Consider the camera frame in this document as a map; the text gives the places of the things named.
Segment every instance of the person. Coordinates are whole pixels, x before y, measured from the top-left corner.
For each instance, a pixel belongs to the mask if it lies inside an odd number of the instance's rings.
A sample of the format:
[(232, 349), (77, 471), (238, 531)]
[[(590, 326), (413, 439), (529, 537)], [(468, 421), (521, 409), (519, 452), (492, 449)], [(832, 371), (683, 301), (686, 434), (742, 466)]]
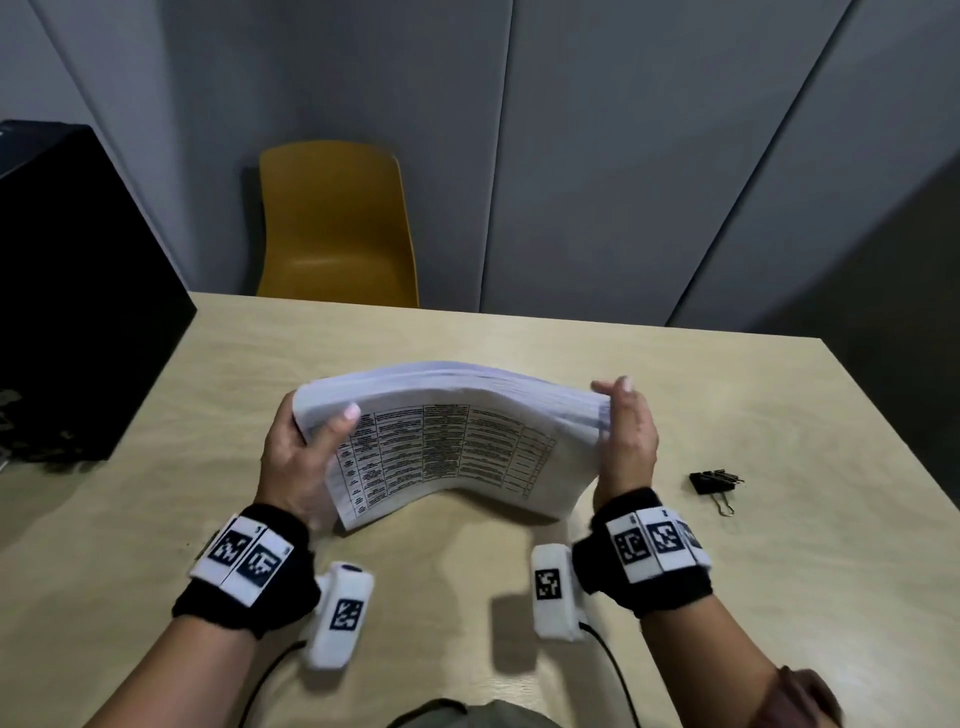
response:
[[(594, 381), (591, 387), (611, 398), (611, 428), (600, 445), (600, 474), (593, 494), (594, 510), (601, 516), (631, 498), (655, 497), (659, 436), (646, 399), (628, 377)], [(356, 405), (349, 406), (307, 444), (294, 422), (293, 393), (288, 394), (267, 434), (250, 512), (305, 548), (300, 536), (306, 527), (329, 521), (331, 514), (325, 512), (329, 500), (324, 497), (327, 463), (359, 415)], [(297, 522), (293, 529), (288, 528), (292, 521)], [(574, 553), (576, 562), (577, 547)], [(312, 554), (307, 552), (299, 569), (308, 571), (304, 573), (309, 578), (300, 577), (302, 583), (304, 578), (313, 583)], [(281, 571), (275, 579), (279, 601), (259, 615), (209, 584), (192, 580), (178, 600), (173, 620), (86, 728), (223, 725), (251, 668), (258, 637), (309, 614), (319, 598), (319, 593), (306, 594), (306, 587), (295, 593), (293, 581), (281, 585)], [(823, 681), (810, 671), (778, 669), (712, 593), (705, 573), (697, 571), (693, 586), (686, 587), (688, 603), (664, 607), (654, 599), (635, 608), (642, 615), (643, 639), (684, 728), (838, 725), (842, 716)], [(629, 601), (623, 590), (610, 587), (610, 591), (618, 601)]]

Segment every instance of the yellow chair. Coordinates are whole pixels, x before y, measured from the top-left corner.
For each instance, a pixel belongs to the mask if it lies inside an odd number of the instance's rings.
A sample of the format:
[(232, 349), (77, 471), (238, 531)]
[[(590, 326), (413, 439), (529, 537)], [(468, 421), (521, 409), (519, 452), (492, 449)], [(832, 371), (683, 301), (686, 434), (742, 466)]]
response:
[(257, 296), (420, 306), (400, 168), (369, 144), (260, 155), (267, 254)]

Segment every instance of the chair backrest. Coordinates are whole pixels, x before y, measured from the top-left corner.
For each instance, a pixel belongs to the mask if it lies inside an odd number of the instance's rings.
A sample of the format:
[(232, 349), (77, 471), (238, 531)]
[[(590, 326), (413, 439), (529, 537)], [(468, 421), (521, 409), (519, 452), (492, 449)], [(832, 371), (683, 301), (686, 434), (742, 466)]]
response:
[(305, 141), (260, 155), (267, 244), (319, 237), (405, 244), (413, 254), (400, 168), (370, 144)]

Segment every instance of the person's left hand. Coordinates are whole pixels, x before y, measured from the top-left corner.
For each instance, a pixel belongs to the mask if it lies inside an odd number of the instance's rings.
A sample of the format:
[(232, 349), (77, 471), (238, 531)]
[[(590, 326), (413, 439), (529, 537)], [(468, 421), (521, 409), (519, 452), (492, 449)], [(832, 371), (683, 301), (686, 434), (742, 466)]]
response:
[(324, 485), (326, 467), (359, 417), (360, 407), (349, 405), (307, 445), (294, 421), (294, 393), (288, 392), (267, 433), (253, 502), (289, 511), (310, 528), (332, 526), (336, 509)]

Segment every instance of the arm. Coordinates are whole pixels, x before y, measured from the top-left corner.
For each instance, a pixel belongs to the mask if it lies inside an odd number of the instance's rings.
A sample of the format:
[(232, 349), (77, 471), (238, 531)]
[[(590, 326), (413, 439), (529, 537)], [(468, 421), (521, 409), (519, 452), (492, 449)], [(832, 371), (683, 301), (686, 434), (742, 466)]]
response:
[[(611, 397), (611, 434), (602, 444), (593, 497), (598, 510), (652, 485), (660, 439), (646, 399), (627, 377), (595, 381), (592, 388)], [(777, 667), (714, 595), (652, 612), (640, 627), (684, 728), (747, 728), (780, 679)], [(815, 713), (818, 725), (834, 725)]]
[[(307, 445), (293, 419), (293, 393), (288, 394), (267, 434), (254, 501), (287, 511), (307, 525), (335, 520), (324, 487), (326, 465), (359, 415), (351, 405)], [(221, 726), (243, 688), (256, 644), (250, 630), (177, 617), (86, 728)]]

